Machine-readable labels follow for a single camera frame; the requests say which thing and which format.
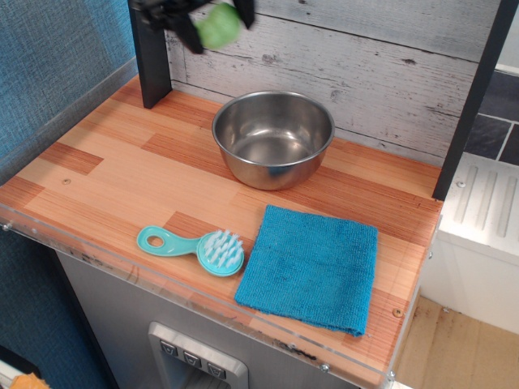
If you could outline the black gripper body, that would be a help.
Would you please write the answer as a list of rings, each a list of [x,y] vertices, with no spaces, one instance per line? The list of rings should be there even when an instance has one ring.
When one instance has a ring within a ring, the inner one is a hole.
[[[149,24],[169,22],[175,15],[185,15],[208,4],[209,1],[132,1],[131,7],[144,14]]]

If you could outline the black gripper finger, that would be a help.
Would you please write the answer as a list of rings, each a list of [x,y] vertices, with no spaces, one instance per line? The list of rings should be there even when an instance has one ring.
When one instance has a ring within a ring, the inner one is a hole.
[[[233,0],[233,3],[245,27],[250,29],[255,22],[255,1]]]
[[[188,14],[175,15],[169,19],[169,29],[192,52],[203,53],[204,47],[199,38],[198,30]]]

